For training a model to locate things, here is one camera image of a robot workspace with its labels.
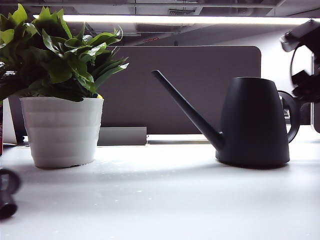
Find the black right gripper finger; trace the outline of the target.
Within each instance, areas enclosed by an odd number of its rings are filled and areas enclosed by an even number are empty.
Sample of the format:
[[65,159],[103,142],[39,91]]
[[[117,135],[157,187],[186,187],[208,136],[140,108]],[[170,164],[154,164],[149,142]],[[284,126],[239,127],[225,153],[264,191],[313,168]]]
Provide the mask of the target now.
[[296,26],[280,37],[282,49],[290,52],[300,46],[306,46],[312,52],[320,51],[320,22],[310,19]]
[[310,103],[320,102],[320,75],[309,75],[302,70],[291,76],[294,89],[292,93],[300,100]]

